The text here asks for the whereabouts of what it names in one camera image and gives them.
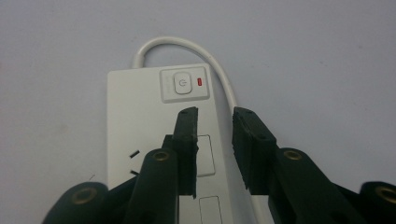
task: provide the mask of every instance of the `white cable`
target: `white cable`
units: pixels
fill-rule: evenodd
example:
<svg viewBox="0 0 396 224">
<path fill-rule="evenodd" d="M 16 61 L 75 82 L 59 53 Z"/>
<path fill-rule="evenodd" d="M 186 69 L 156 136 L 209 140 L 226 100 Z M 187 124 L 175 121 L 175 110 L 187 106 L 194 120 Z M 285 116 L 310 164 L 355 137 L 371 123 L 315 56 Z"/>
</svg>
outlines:
<svg viewBox="0 0 396 224">
<path fill-rule="evenodd" d="M 149 40 L 146 44 L 144 44 L 140 50 L 134 56 L 134 61 L 132 68 L 141 68 L 145 63 L 145 55 L 152 48 L 159 45 L 179 45 L 181 47 L 185 47 L 187 49 L 191 49 L 201 57 L 203 57 L 215 70 L 220 79 L 221 85 L 224 89 L 225 96 L 227 97 L 228 106 L 230 107 L 231 116 L 233 115 L 233 108 L 237 106 L 235 96 L 233 94 L 233 88 L 230 84 L 230 80 L 227 77 L 224 69 L 221 67 L 219 62 L 201 46 L 191 42 L 190 40 L 175 37 L 175 36 L 159 36 Z M 262 212 L 260 198 L 251 196 L 250 197 L 253 211 L 258 224 L 264 224 L 266 222 L 266 218 Z"/>
</svg>

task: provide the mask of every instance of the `power button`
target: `power button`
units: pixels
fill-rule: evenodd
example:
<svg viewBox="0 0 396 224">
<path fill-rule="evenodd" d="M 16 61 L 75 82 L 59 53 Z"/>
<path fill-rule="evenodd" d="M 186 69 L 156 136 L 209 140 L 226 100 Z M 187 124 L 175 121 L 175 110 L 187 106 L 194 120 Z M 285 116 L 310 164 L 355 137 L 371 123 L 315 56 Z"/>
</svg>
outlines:
<svg viewBox="0 0 396 224">
<path fill-rule="evenodd" d="M 191 75 L 188 72 L 174 74 L 175 91 L 177 94 L 187 94 L 192 91 Z"/>
</svg>

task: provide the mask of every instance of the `white power strip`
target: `white power strip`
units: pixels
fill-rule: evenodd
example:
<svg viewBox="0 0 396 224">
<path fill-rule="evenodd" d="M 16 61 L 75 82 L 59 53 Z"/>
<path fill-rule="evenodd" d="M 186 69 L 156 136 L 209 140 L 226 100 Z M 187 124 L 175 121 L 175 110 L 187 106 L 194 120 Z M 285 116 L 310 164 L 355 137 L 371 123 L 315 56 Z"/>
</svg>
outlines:
<svg viewBox="0 0 396 224">
<path fill-rule="evenodd" d="M 107 81 L 107 184 L 140 171 L 173 133 L 177 113 L 198 107 L 197 198 L 180 196 L 179 223 L 233 223 L 212 75 L 206 63 L 114 71 Z M 130 155 L 140 151 L 130 159 Z"/>
</svg>

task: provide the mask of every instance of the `gray background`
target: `gray background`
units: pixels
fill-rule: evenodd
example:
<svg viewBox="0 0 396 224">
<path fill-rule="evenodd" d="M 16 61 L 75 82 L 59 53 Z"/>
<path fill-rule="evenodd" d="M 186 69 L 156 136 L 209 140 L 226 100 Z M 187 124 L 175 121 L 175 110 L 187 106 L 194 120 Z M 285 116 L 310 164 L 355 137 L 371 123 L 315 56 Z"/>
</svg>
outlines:
<svg viewBox="0 0 396 224">
<path fill-rule="evenodd" d="M 70 187 L 106 182 L 106 74 L 158 35 L 209 49 L 239 104 L 331 181 L 396 185 L 395 11 L 391 0 L 0 1 L 0 222 L 39 223 Z M 147 65 L 200 62 L 162 47 Z"/>
</svg>

